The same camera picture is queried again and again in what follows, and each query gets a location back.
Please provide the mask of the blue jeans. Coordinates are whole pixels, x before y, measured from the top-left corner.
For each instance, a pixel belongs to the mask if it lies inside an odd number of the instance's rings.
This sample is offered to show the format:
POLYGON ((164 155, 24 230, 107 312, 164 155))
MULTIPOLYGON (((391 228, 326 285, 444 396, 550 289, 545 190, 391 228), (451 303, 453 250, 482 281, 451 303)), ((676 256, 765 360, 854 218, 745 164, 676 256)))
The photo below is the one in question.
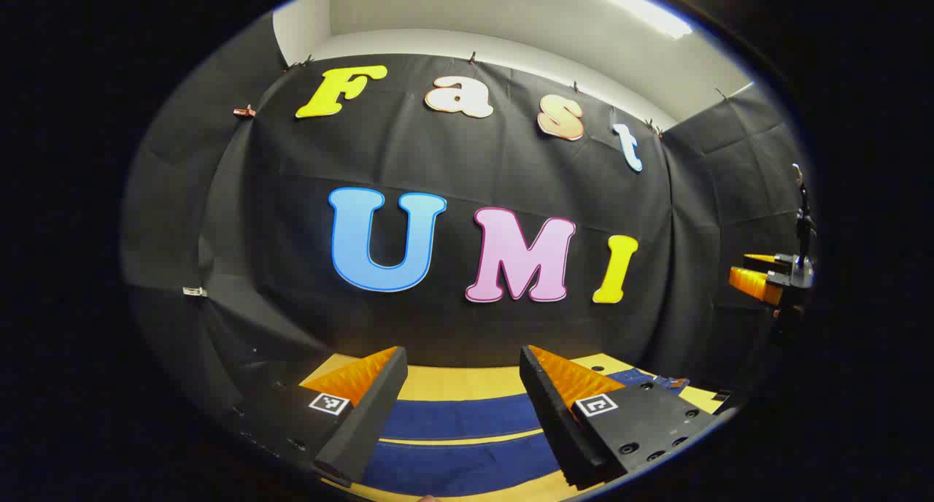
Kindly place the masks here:
POLYGON ((528 396, 397 401, 363 475, 404 495, 479 495, 554 473, 558 464, 528 396))

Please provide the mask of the black backdrop cloth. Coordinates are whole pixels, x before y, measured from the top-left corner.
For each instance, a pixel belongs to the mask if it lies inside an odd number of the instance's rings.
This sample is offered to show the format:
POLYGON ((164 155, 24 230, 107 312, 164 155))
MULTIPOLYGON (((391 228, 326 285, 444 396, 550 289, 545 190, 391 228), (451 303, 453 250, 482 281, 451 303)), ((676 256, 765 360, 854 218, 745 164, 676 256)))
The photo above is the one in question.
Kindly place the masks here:
POLYGON ((797 249, 806 169, 752 83, 663 133, 463 56, 287 69, 266 16, 161 106, 131 167, 121 263, 144 338, 211 412, 258 363, 505 368, 525 344, 760 391, 783 357, 728 286, 797 249), (256 117, 236 117, 247 104, 256 117), (201 287, 207 297, 184 296, 201 287))

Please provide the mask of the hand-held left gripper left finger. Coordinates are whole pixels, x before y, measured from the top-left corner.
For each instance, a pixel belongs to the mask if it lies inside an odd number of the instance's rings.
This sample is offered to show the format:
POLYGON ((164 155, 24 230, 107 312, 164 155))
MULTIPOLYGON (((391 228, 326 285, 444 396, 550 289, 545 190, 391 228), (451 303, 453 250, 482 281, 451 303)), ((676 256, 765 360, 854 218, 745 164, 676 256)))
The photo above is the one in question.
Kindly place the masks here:
POLYGON ((400 346, 317 374, 310 361, 258 363, 231 407, 233 431, 296 476, 343 487, 363 481, 401 386, 408 355, 400 346))

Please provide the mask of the ceiling light strip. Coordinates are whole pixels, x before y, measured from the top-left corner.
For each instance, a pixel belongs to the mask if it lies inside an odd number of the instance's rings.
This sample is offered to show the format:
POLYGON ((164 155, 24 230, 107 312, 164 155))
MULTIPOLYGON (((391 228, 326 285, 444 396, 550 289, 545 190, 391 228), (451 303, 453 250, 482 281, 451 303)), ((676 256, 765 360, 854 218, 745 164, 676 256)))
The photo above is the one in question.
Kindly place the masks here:
POLYGON ((694 32, 690 23, 653 0, 604 0, 672 40, 694 32))

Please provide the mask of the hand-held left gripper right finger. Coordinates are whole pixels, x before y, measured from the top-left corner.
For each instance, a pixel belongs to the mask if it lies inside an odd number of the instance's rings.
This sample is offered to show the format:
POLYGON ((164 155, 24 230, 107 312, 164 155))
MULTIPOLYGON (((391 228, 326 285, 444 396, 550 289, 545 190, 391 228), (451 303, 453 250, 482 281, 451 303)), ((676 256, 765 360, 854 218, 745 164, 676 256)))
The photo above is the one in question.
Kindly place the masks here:
POLYGON ((579 491, 649 474, 728 420, 664 379, 618 382, 531 345, 520 350, 518 372, 564 478, 579 491))

